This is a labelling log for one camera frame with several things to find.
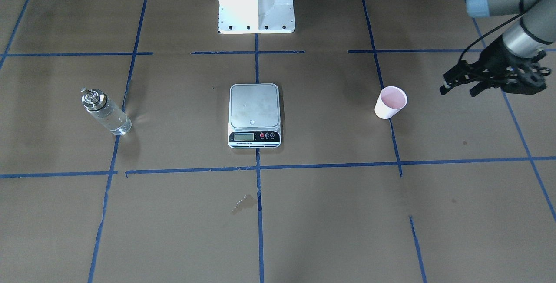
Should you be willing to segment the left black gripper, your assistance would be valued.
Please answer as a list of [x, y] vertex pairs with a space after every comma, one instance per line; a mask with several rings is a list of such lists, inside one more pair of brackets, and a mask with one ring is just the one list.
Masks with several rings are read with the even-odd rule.
[[549, 75], [549, 69], [538, 64], [545, 56], [545, 50], [535, 49], [532, 57], [522, 57], [507, 47], [503, 36], [498, 36], [481, 52], [478, 62], [470, 65], [460, 61], [444, 73], [440, 94], [446, 95], [456, 86], [473, 82], [476, 85], [470, 89], [471, 97], [499, 88], [510, 94], [537, 94], [547, 88], [544, 77]]

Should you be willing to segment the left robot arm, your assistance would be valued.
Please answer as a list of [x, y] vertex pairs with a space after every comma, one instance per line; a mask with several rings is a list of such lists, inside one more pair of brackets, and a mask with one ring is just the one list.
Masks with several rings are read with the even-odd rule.
[[541, 67], [539, 62], [556, 39], [555, 0], [466, 0], [466, 9], [472, 18], [512, 18], [506, 22], [509, 28], [483, 49], [478, 61], [470, 64], [459, 58], [443, 74], [441, 95], [473, 82], [472, 97], [487, 89], [519, 95], [546, 89], [545, 77], [551, 69]]

